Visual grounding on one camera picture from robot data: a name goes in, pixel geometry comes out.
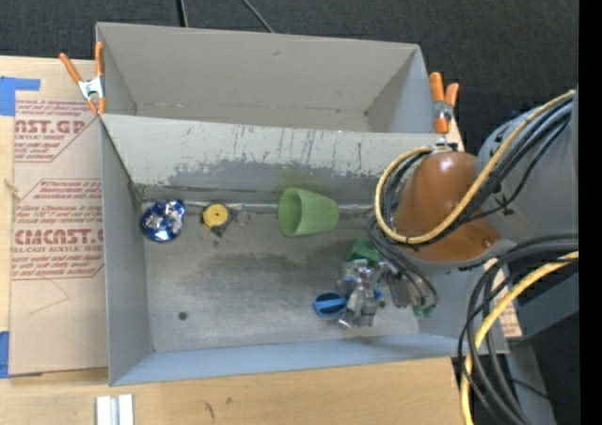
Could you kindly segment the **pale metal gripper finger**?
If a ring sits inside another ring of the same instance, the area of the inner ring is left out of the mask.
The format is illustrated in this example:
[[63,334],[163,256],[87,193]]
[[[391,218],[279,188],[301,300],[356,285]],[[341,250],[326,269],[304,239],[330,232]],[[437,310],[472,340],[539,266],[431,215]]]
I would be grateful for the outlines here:
[[371,326],[380,302],[383,298],[381,290],[368,290],[357,287],[349,295],[345,310],[338,318],[338,326],[343,329]]
[[341,266],[341,279],[352,288],[376,288],[387,271],[388,267],[383,261],[370,263],[366,259],[351,260]]

